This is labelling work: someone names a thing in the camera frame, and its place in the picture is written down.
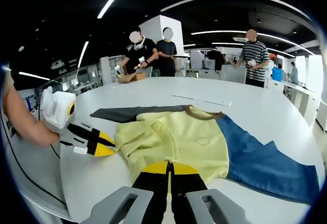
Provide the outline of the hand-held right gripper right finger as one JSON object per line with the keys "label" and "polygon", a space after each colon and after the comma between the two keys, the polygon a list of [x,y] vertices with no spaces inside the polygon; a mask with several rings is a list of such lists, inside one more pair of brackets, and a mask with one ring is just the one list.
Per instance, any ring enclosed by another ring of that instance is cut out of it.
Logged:
{"label": "hand-held right gripper right finger", "polygon": [[209,189],[198,171],[171,164],[172,211],[176,223],[247,223],[245,210],[217,189]]}

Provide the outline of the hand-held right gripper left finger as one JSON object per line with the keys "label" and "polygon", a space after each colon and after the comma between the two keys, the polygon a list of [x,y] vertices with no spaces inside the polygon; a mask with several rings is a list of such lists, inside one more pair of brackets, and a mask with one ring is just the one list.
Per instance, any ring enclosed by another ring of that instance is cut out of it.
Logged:
{"label": "hand-held right gripper left finger", "polygon": [[142,223],[167,193],[169,166],[161,161],[145,167],[131,187],[123,186],[94,205],[88,223]]}

